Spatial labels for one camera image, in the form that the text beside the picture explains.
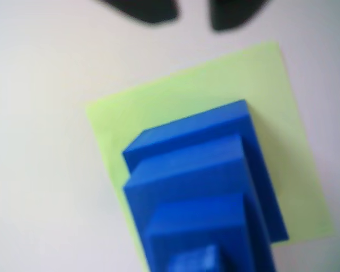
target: stepped blue block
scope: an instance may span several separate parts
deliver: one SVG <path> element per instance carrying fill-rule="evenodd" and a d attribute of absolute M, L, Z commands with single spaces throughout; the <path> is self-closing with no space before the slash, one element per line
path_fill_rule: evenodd
<path fill-rule="evenodd" d="M 145 130 L 124 150 L 124 157 L 133 173 L 145 159 L 233 134 L 241 135 L 244 140 L 250 174 L 271 242 L 287 240 L 286 226 L 245 100 Z"/>
<path fill-rule="evenodd" d="M 152 271 L 167 271 L 170 262 L 168 271 L 255 272 L 245 213 L 242 194 L 160 206 L 145 233 Z M 214 247 L 210 252 L 196 250 L 209 244 L 216 244 L 222 257 Z M 190 253 L 179 258 L 179 253 L 186 251 Z"/>
<path fill-rule="evenodd" d="M 182 252 L 170 259 L 167 272 L 229 272 L 216 245 Z"/>
<path fill-rule="evenodd" d="M 244 193 L 247 220 L 254 226 L 249 235 L 257 269 L 275 271 L 241 136 L 226 136 L 144 159 L 124 191 L 149 264 L 152 256 L 148 255 L 144 231 L 158 207 L 168 202 Z"/>

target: blue stair-shaped object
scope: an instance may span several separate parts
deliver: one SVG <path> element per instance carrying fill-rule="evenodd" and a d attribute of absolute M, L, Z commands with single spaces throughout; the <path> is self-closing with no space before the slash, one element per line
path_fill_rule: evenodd
<path fill-rule="evenodd" d="M 288 236 L 244 100 L 145 130 L 124 157 L 152 272 L 209 244 L 224 271 L 275 271 L 270 244 Z"/>

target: blue toy block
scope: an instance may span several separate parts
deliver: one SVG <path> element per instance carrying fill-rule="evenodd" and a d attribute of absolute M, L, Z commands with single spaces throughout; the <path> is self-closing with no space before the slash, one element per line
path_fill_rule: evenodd
<path fill-rule="evenodd" d="M 152 271 L 257 271 L 245 213 L 240 193 L 160 206 L 145 234 Z"/>
<path fill-rule="evenodd" d="M 146 159 L 234 134 L 241 135 L 244 140 L 244 151 L 270 240 L 287 240 L 286 227 L 245 100 L 145 130 L 125 149 L 124 157 L 129 171 L 134 173 Z"/>
<path fill-rule="evenodd" d="M 143 159 L 124 191 L 151 269 L 153 256 L 145 243 L 145 230 L 158 207 L 168 202 L 244 193 L 247 221 L 253 226 L 249 236 L 257 271 L 275 271 L 241 136 L 226 136 Z"/>
<path fill-rule="evenodd" d="M 218 246 L 208 245 L 175 255 L 167 272 L 226 272 L 223 262 Z"/>

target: sticky note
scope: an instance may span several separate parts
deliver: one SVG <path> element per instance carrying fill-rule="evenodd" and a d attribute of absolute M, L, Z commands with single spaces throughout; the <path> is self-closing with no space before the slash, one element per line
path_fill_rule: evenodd
<path fill-rule="evenodd" d="M 289 241 L 282 243 L 333 233 L 280 48 L 277 43 L 267 42 L 88 105 L 87 115 L 104 165 L 142 258 L 142 247 L 122 190 L 129 178 L 122 151 L 144 129 L 241 99 L 250 107 L 290 236 Z"/>

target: blue step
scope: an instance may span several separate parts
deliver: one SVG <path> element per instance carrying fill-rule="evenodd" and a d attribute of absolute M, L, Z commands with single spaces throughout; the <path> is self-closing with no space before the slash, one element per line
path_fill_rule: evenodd
<path fill-rule="evenodd" d="M 225 261 L 217 245 L 181 252 L 171 257 L 167 272 L 232 272 L 225 271 Z"/>
<path fill-rule="evenodd" d="M 161 205 L 145 233 L 152 271 L 255 272 L 248 228 L 239 193 Z"/>
<path fill-rule="evenodd" d="M 287 240 L 286 227 L 245 100 L 145 130 L 124 150 L 124 157 L 133 175 L 146 159 L 234 134 L 239 134 L 243 139 L 270 240 Z"/>

